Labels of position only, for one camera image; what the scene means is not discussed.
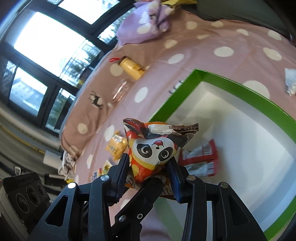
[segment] yellow snack bag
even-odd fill
[[[117,131],[109,141],[106,150],[112,154],[113,160],[115,161],[120,159],[127,145],[126,138],[120,136],[119,132]]]
[[[169,6],[172,9],[176,9],[181,4],[197,4],[196,0],[161,0],[161,4]]]
[[[112,166],[113,165],[108,160],[106,160],[105,161],[105,164],[103,165],[103,167],[99,169],[100,170],[100,176],[107,175],[110,167],[112,167]]]

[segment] pink bedsheet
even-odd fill
[[[90,182],[91,175],[106,159],[111,159],[105,148],[114,131],[124,135],[122,120],[129,117],[148,121],[195,68],[246,85],[296,120],[296,99],[286,93],[285,85],[285,68],[296,69],[296,49],[283,36],[239,21],[204,21],[184,10],[171,16],[171,24],[170,31],[158,39],[116,46],[99,64],[81,93],[61,139],[63,148],[79,157],[76,167],[79,184]],[[114,88],[121,79],[130,78],[109,59],[123,55],[147,71],[121,103],[110,108],[107,103]],[[102,98],[101,109],[88,99],[91,91]],[[119,204],[110,208],[110,216],[133,195],[134,190],[129,190]],[[150,218],[159,222],[155,213]]]

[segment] black device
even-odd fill
[[[225,182],[204,183],[189,175],[172,158],[166,165],[175,199],[187,203],[182,241],[206,241],[207,201],[213,207],[213,241],[267,241],[260,226]],[[69,183],[40,219],[28,241],[139,241],[141,221],[152,209],[163,191],[158,178],[145,180],[142,188],[115,216],[111,227],[109,206],[117,203],[127,188],[125,181],[129,157],[124,154],[119,164],[107,175],[92,183]]]
[[[49,201],[37,173],[4,178],[0,183],[1,228],[14,236],[12,241],[27,240]]]

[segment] window frame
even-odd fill
[[[101,52],[95,57],[95,59],[89,64],[90,67],[95,67],[100,60],[111,51],[116,43],[117,39],[114,37],[108,44],[104,43],[98,38],[98,36],[111,25],[114,21],[120,18],[123,14],[134,7],[134,0],[119,0],[120,2],[113,6],[111,9],[106,11],[99,19],[97,19],[93,24],[89,24],[83,19],[79,18],[75,14],[59,7],[58,5],[47,2],[46,0],[32,0],[26,9],[33,12],[43,13],[56,21],[64,24],[68,28],[74,30],[86,40],[92,42],[94,46],[98,47]],[[22,109],[20,106],[8,99],[6,104],[9,108],[19,114],[21,117],[25,118],[37,127],[45,130],[46,132],[52,134],[53,136],[58,136],[58,134],[46,127],[46,123],[50,114],[50,111],[54,105],[54,102],[58,96],[60,89],[64,89],[70,94],[76,96],[79,91],[78,88],[70,85],[66,81],[62,80],[58,76],[52,74],[48,70],[44,69],[34,61],[30,60],[20,52],[14,49],[14,47],[9,44],[5,38],[11,29],[14,29],[14,23],[17,21],[20,13],[6,30],[6,32],[0,33],[3,38],[0,39],[0,54],[6,59],[11,61],[18,67],[22,68],[28,74],[36,78],[38,81],[47,86],[46,93],[42,100],[37,117],[30,114],[26,110]]]

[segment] pillow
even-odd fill
[[[231,19],[248,22],[289,38],[286,26],[263,0],[198,0],[197,15],[208,21]]]

